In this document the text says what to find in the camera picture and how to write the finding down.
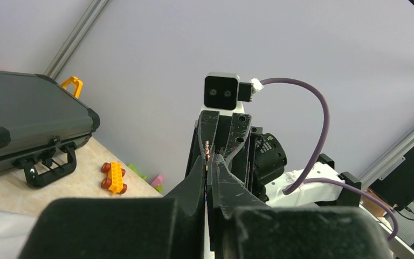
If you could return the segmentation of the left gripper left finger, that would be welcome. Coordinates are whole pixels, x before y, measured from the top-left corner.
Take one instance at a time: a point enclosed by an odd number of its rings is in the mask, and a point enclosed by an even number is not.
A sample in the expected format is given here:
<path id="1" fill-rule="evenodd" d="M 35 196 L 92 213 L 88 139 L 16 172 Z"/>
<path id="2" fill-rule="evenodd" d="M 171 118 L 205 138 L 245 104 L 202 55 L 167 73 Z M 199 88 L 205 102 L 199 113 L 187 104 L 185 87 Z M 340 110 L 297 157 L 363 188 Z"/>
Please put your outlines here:
<path id="1" fill-rule="evenodd" d="M 58 199 L 20 258 L 203 258 L 205 160 L 161 198 Z"/>

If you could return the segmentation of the white garment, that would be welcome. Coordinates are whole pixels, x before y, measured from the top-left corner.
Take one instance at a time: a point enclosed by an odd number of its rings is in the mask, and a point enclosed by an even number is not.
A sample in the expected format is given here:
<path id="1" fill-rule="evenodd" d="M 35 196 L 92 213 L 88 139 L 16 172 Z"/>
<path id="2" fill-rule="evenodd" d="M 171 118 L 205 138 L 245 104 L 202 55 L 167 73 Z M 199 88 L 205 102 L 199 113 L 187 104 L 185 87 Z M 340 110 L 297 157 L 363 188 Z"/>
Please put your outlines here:
<path id="1" fill-rule="evenodd" d="M 0 258 L 18 258 L 37 218 L 0 210 Z"/>

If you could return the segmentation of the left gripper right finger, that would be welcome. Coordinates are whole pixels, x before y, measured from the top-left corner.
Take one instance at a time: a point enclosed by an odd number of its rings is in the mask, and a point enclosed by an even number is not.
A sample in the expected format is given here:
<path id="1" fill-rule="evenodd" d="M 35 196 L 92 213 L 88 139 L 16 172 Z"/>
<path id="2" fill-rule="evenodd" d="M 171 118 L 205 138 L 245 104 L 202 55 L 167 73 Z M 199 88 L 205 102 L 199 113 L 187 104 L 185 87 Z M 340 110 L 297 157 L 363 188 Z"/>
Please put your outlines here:
<path id="1" fill-rule="evenodd" d="M 209 161 L 209 239 L 216 258 L 391 258 L 388 239 L 359 207 L 271 207 Z"/>

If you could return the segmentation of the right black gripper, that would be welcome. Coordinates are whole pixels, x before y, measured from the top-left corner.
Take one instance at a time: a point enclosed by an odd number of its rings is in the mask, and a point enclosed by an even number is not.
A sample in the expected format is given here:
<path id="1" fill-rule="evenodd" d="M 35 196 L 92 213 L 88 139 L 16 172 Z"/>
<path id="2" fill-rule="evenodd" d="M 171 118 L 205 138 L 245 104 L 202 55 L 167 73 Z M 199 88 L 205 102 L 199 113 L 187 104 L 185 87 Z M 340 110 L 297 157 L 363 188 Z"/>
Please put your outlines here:
<path id="1" fill-rule="evenodd" d="M 196 143 L 204 161 L 215 153 L 223 152 L 230 173 L 258 199 L 264 199 L 264 184 L 256 169 L 261 128 L 251 127 L 251 116 L 233 113 L 231 119 L 219 119 L 219 111 L 202 110 L 198 117 Z"/>

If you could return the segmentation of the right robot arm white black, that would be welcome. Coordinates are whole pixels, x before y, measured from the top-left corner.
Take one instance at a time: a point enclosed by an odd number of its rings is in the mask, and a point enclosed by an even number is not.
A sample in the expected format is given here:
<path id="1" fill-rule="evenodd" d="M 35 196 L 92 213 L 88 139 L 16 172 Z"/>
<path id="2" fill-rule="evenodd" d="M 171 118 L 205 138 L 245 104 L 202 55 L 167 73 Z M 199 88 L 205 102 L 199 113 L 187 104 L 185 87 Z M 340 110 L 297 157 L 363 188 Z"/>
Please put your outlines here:
<path id="1" fill-rule="evenodd" d="M 262 202 L 276 207 L 351 206 L 360 204 L 360 181 L 348 172 L 335 170 L 335 162 L 319 154 L 303 183 L 290 194 L 285 190 L 302 176 L 302 170 L 287 172 L 286 153 L 271 133 L 252 126 L 248 114 L 222 115 L 203 110 L 195 124 L 187 171 L 202 157 L 209 170 L 216 155 L 223 157 L 229 173 Z"/>

